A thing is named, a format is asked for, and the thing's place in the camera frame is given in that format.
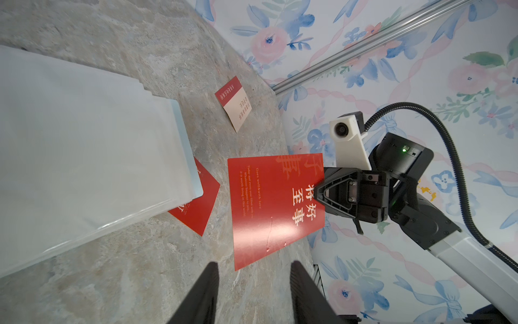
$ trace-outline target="marble tabletop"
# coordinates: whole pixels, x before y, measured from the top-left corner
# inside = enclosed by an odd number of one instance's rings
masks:
[[[290,323],[290,265],[307,240],[234,271],[227,159],[286,154],[273,91],[182,1],[0,2],[0,44],[139,79],[180,103],[194,156],[221,184],[205,235],[168,213],[0,278],[1,323],[165,323],[209,261],[216,323]],[[237,76],[252,104],[239,133],[214,93]]]

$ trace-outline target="camera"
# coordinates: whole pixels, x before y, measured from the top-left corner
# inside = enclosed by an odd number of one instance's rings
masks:
[[[335,142],[336,166],[371,170],[369,157],[362,139],[364,131],[363,114],[360,111],[338,117],[329,122],[330,136]]]
[[[344,123],[338,123],[335,126],[335,133],[338,137],[346,137],[349,134],[349,128]]]

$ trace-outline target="red greeting card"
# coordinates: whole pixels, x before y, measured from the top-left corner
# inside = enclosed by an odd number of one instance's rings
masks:
[[[237,77],[234,77],[219,89],[215,95],[225,109],[237,133],[252,110],[243,86]]]
[[[229,159],[228,177],[236,270],[324,227],[321,153]]]
[[[178,218],[178,220],[187,225],[190,229],[203,236],[210,214],[212,213],[212,208],[216,202],[216,197],[218,196],[220,184],[196,158],[194,158],[194,162],[196,162],[199,179],[202,182],[203,195],[190,203],[170,210],[169,213]]]

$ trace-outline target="black cable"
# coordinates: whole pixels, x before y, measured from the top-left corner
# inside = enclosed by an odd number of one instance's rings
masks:
[[[480,243],[482,246],[487,246],[490,242],[488,239],[480,233],[480,231],[475,226],[475,223],[473,222],[473,218],[471,217],[471,210],[469,208],[469,198],[468,198],[468,189],[466,188],[466,181],[464,180],[464,173],[462,172],[462,165],[461,160],[458,157],[457,150],[455,149],[455,145],[453,144],[453,140],[450,136],[450,133],[448,133],[446,127],[444,127],[443,123],[435,116],[433,112],[426,109],[425,107],[410,103],[410,102],[399,102],[392,105],[388,105],[380,110],[378,110],[372,117],[367,120],[365,123],[365,131],[368,131],[372,125],[378,119],[380,119],[383,115],[399,109],[408,109],[413,110],[415,112],[420,113],[426,119],[428,119],[433,126],[437,129],[439,132],[439,135],[441,135],[442,141],[444,142],[444,145],[446,145],[446,150],[448,151],[448,154],[450,156],[450,160],[452,162],[453,167],[453,173],[455,174],[455,179],[457,181],[457,188],[458,188],[458,197],[459,202],[461,205],[461,211],[462,211],[462,218],[464,219],[464,224],[468,228],[469,232],[473,237]],[[502,252],[499,248],[496,246],[488,248],[489,251],[491,251],[494,255],[496,255],[500,260],[505,262],[508,266],[510,266],[514,271],[518,273],[518,263],[516,263],[513,259],[511,259],[507,254]]]

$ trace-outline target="beige card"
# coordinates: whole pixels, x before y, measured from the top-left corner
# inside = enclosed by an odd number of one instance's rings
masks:
[[[225,109],[234,129],[238,132],[252,110],[252,106],[237,77],[216,92],[216,97]]]

